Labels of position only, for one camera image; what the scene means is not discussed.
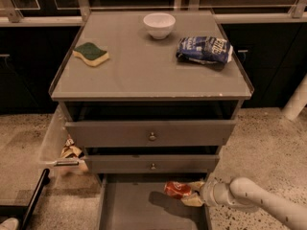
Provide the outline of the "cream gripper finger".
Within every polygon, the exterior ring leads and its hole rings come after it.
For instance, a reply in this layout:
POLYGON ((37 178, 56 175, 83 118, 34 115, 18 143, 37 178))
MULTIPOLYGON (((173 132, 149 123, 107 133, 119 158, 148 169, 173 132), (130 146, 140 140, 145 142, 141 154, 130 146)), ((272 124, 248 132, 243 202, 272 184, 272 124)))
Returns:
POLYGON ((181 202, 190 207, 201 207, 204 202, 201 199, 200 195, 198 193, 193 193, 189 196, 185 196, 181 199, 181 202))
POLYGON ((189 182, 188 185, 191 187, 193 191, 199 192, 201 190, 201 187, 205 184, 203 180, 200 181, 194 181, 194 182, 189 182))

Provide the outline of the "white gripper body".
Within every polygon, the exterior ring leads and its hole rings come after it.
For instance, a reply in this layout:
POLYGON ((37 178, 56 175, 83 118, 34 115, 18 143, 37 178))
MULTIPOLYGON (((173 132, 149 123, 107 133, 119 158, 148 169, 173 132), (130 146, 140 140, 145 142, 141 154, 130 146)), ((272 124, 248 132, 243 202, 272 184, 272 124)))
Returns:
POLYGON ((216 180, 206 181, 200 190, 200 197, 203 203, 209 207, 216 207, 218 205, 214 197, 214 187, 217 184, 216 180))

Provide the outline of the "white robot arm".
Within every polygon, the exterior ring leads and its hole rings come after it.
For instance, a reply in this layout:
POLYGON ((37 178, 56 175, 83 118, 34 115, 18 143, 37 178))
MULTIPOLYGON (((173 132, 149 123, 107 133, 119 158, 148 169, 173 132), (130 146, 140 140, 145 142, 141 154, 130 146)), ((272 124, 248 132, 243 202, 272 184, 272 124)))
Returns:
POLYGON ((306 230, 307 83, 282 109, 239 112, 239 123, 210 176, 257 212, 226 204, 209 209, 210 230, 306 230))

